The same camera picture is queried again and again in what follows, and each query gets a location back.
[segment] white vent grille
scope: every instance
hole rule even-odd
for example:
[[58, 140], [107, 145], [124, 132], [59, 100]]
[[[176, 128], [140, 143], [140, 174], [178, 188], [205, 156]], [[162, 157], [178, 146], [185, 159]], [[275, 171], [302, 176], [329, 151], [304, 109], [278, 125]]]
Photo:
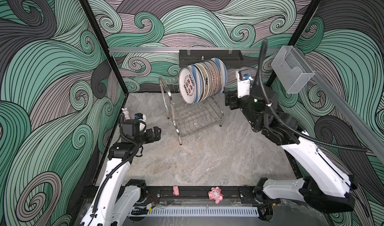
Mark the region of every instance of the white vent grille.
[[234, 206], [167, 206], [165, 208], [154, 208], [148, 214], [142, 215], [146, 217], [203, 217], [203, 216], [225, 216], [225, 217], [258, 217], [256, 207], [234, 207]]

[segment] swirl pattern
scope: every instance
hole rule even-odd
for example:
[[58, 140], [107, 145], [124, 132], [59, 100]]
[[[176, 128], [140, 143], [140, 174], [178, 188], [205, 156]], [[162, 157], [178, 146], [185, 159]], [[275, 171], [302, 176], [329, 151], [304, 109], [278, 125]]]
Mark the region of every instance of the swirl pattern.
[[38, 221], [34, 224], [37, 226], [45, 226], [55, 209], [57, 202], [60, 199], [61, 195], [61, 180], [60, 177], [53, 172], [44, 172], [36, 177], [34, 177], [28, 185], [24, 188], [21, 193], [19, 200], [16, 205], [16, 216], [17, 219], [21, 222], [28, 222], [34, 219], [43, 209], [45, 204], [46, 195], [43, 192], [35, 194], [28, 203], [28, 207], [31, 209], [26, 209], [25, 205], [27, 203], [27, 198], [34, 188], [41, 184], [48, 183], [52, 187], [52, 197], [51, 202], [48, 208], [45, 210], [44, 216], [40, 217]]
[[[103, 30], [119, 32], [114, 9], [90, 1]], [[124, 94], [90, 28], [79, 0], [0, 0], [5, 225], [73, 224], [68, 209], [95, 174]]]
[[[110, 47], [260, 47], [268, 38], [279, 48], [311, 0], [88, 2]], [[384, 0], [322, 0], [296, 46], [384, 140], [383, 13]], [[177, 54], [114, 57], [130, 91], [159, 91], [158, 77], [180, 70]], [[273, 59], [268, 54], [261, 65], [265, 81]], [[243, 66], [254, 74], [257, 60], [246, 54]], [[0, 79], [0, 218], [12, 226], [71, 225], [124, 99], [79, 0], [0, 0]], [[235, 70], [228, 69], [227, 86], [235, 89]], [[278, 80], [272, 88], [311, 136], [365, 146], [315, 81], [299, 94], [286, 94]], [[377, 157], [324, 153], [361, 183], [361, 202], [331, 215], [335, 224], [381, 224], [384, 166]]]

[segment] pink stuffed toy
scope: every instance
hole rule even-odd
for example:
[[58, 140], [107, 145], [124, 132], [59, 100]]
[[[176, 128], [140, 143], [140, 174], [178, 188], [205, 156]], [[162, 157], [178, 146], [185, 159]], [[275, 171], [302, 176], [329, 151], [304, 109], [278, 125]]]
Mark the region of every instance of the pink stuffed toy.
[[176, 195], [176, 196], [179, 195], [179, 187], [178, 186], [173, 186], [173, 195]]
[[221, 189], [219, 187], [212, 187], [212, 191], [208, 192], [208, 196], [210, 200], [215, 200], [215, 204], [218, 204], [221, 200], [223, 200], [223, 195], [221, 194]]

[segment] plate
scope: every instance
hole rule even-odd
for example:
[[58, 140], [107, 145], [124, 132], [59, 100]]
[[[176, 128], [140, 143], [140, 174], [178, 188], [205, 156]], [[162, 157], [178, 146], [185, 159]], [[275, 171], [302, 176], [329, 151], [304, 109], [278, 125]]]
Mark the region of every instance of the plate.
[[212, 58], [211, 60], [214, 60], [216, 65], [218, 65], [220, 69], [221, 87], [220, 87], [220, 91], [218, 92], [218, 94], [220, 94], [224, 91], [224, 87], [227, 85], [227, 69], [222, 60], [218, 58]]
[[204, 69], [205, 71], [207, 72], [207, 76], [208, 76], [208, 80], [206, 81], [206, 89], [208, 89], [207, 91], [207, 97], [210, 97], [210, 95], [212, 94], [212, 89], [213, 89], [213, 75], [212, 75], [212, 71], [210, 69], [210, 67], [212, 67], [212, 70], [214, 71], [214, 68], [211, 64], [209, 64], [208, 62], [200, 62], [201, 65], [204, 66]]
[[189, 65], [187, 68], [192, 72], [193, 78], [195, 79], [196, 82], [196, 94], [195, 94], [195, 100], [193, 103], [197, 103], [201, 97], [202, 94], [202, 80], [201, 80], [201, 75], [199, 73], [199, 70], [195, 65]]
[[215, 73], [216, 73], [216, 79], [217, 79], [216, 85], [215, 85], [214, 90], [212, 92], [212, 96], [213, 96], [213, 95], [217, 95], [218, 92], [220, 91], [220, 88], [221, 88], [221, 74], [220, 74], [219, 66], [216, 64], [216, 62], [214, 60], [209, 59], [208, 62], [213, 65]]
[[208, 96], [208, 90], [209, 90], [209, 86], [210, 86], [210, 83], [208, 81], [208, 74], [207, 74], [207, 71], [204, 68], [203, 64], [195, 63], [194, 65], [199, 69], [199, 71], [201, 72], [201, 75], [202, 75], [203, 94], [202, 94], [201, 100], [204, 100]]
[[180, 70], [179, 91], [186, 104], [190, 105], [194, 103], [196, 98], [196, 82], [192, 72], [188, 68]]

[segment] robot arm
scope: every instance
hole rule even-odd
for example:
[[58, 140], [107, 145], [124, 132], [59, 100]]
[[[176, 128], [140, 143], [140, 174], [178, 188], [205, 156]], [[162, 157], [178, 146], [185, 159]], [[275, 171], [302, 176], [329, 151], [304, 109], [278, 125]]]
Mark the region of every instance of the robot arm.
[[[265, 117], [265, 114], [268, 115], [268, 108], [265, 107], [264, 96], [259, 87], [254, 85], [250, 88], [250, 70], [238, 70], [236, 77], [237, 92], [226, 92], [226, 106], [232, 110], [240, 108], [253, 131], [262, 131], [269, 140], [289, 152], [310, 174], [308, 178], [297, 180], [263, 178], [259, 181], [258, 191], [270, 199], [285, 198], [307, 202], [324, 213], [352, 211], [354, 197], [350, 191], [357, 188], [357, 180], [334, 165], [314, 142], [296, 137], [273, 118], [268, 120], [269, 116]], [[266, 89], [272, 102], [277, 102], [278, 94], [270, 88]], [[291, 115], [281, 112], [279, 116], [291, 128], [303, 131]]]
[[[145, 183], [130, 183], [131, 181], [129, 181], [128, 184], [130, 185], [125, 186], [123, 194], [116, 201], [124, 176], [132, 163], [132, 154], [135, 153], [135, 146], [131, 142], [134, 141], [139, 147], [142, 147], [143, 144], [159, 141], [161, 138], [161, 129], [158, 127], [154, 127], [153, 130], [151, 128], [146, 129], [145, 119], [145, 115], [137, 113], [134, 119], [128, 119], [122, 123], [121, 132], [124, 134], [124, 137], [122, 137], [121, 142], [114, 143], [109, 149], [108, 162], [102, 184], [96, 193], [96, 197], [93, 199], [91, 207], [81, 220], [82, 225], [120, 226], [127, 218], [133, 205], [140, 199], [144, 200], [145, 193], [143, 190], [146, 188]], [[107, 175], [112, 171], [114, 171], [112, 176], [107, 179]]]

